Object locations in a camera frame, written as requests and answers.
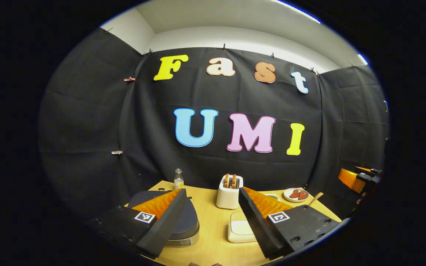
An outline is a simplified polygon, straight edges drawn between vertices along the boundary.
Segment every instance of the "ceiling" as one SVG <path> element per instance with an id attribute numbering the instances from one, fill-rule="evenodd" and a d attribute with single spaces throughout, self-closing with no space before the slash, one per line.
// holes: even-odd
<path id="1" fill-rule="evenodd" d="M 323 23 L 271 0 L 151 0 L 136 9 L 155 33 L 200 26 L 241 27 L 298 42 L 340 67 L 350 66 L 348 60 L 363 64 L 359 52 Z"/>

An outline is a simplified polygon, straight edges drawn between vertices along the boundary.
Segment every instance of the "ceiling light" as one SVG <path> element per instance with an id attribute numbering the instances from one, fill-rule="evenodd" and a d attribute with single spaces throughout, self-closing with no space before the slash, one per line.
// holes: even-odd
<path id="1" fill-rule="evenodd" d="M 313 20 L 314 22 L 317 22 L 318 24 L 320 24 L 320 23 L 321 23 L 321 22 L 319 22 L 316 18 L 314 18 L 314 17 L 310 16 L 309 14 L 307 14 L 307 13 L 305 13 L 305 12 L 301 11 L 301 10 L 296 9 L 295 7 L 293 7 L 293 6 L 291 6 L 291 5 L 287 4 L 287 3 L 284 3 L 284 2 L 279 1 L 279 0 L 271 0 L 271 1 L 272 1 L 272 2 L 276 2 L 276 3 L 278 3 L 278 4 L 281 4 L 281 5 L 283 5 L 284 7 L 288 7 L 288 8 L 290 8 L 291 10 L 297 11 L 297 12 L 299 12 L 300 14 L 302 14 L 302 15 L 304 15 L 304 16 L 306 16 L 306 17 L 308 17 L 310 20 Z"/>
<path id="2" fill-rule="evenodd" d="M 367 65 L 367 62 L 366 62 L 366 60 L 364 59 L 364 57 L 362 57 L 362 55 L 358 54 L 358 57 L 361 59 L 361 61 L 362 61 L 365 65 Z"/>

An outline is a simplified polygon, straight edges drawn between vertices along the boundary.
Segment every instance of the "pink letter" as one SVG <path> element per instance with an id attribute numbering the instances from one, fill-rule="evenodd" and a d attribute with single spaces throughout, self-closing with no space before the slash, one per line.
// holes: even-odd
<path id="1" fill-rule="evenodd" d="M 231 143 L 226 147 L 229 151 L 241 151 L 240 138 L 242 138 L 246 150 L 251 150 L 252 145 L 258 140 L 254 150 L 258 153 L 270 153 L 272 126 L 275 118 L 271 116 L 262 116 L 256 127 L 252 129 L 247 116 L 243 113 L 232 113 L 230 119 L 233 121 L 233 136 Z"/>

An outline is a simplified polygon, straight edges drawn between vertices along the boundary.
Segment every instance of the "white wall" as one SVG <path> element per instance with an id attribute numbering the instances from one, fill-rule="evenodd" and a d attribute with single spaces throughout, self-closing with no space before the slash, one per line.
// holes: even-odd
<path id="1" fill-rule="evenodd" d="M 138 52 L 185 47 L 223 47 L 271 55 L 325 73 L 340 67 L 327 57 L 297 42 L 266 32 L 238 27 L 189 27 L 155 33 L 135 8 L 114 17 L 101 28 L 108 30 Z"/>
<path id="2" fill-rule="evenodd" d="M 149 41 L 155 35 L 151 26 L 134 7 L 113 17 L 100 27 L 104 30 L 112 28 L 109 31 L 111 34 L 129 44 L 141 54 L 149 51 L 145 48 L 149 46 Z"/>

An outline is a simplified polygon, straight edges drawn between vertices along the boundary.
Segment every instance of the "small bowl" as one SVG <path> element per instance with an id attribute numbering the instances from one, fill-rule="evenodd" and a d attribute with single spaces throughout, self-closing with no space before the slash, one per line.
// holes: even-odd
<path id="1" fill-rule="evenodd" d="M 264 195 L 266 195 L 266 196 L 268 196 L 268 197 L 271 197 L 271 198 L 273 198 L 274 200 L 281 201 L 281 200 L 279 199 L 279 196 L 277 196 L 276 194 L 264 194 Z"/>
<path id="2" fill-rule="evenodd" d="M 288 201 L 291 201 L 291 202 L 304 202 L 304 201 L 306 201 L 308 199 L 308 197 L 306 197 L 305 199 L 302 199 L 302 200 L 299 200 L 299 197 L 296 197 L 296 198 L 289 197 L 294 192 L 295 189 L 297 189 L 299 192 L 301 192 L 301 191 L 306 192 L 306 194 L 308 194 L 308 197 L 310 197 L 310 193 L 308 193 L 306 190 L 301 189 L 301 188 L 295 188 L 295 187 L 293 187 L 293 188 L 288 188 L 288 189 L 284 190 L 284 197 Z"/>

